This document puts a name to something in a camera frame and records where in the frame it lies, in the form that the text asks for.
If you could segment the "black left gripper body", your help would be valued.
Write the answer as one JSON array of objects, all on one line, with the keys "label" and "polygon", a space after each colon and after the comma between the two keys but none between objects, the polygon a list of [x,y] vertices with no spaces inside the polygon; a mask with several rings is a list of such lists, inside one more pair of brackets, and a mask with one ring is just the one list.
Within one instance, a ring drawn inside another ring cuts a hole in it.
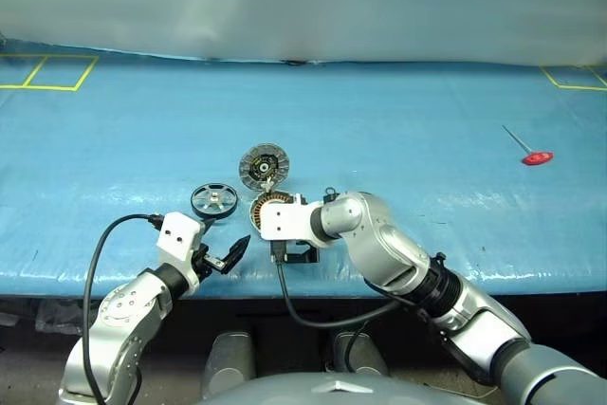
[{"label": "black left gripper body", "polygon": [[198,278],[207,278],[213,272],[225,273],[226,262],[209,255],[209,247],[201,244],[193,253],[192,268]]}]

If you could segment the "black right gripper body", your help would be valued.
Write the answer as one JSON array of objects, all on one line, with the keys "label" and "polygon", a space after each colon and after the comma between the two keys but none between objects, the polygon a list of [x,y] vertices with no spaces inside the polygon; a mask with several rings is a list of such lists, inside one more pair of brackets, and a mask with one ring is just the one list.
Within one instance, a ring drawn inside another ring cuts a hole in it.
[{"label": "black right gripper body", "polygon": [[284,261],[288,264],[316,264],[319,262],[319,249],[303,240],[289,242]]}]

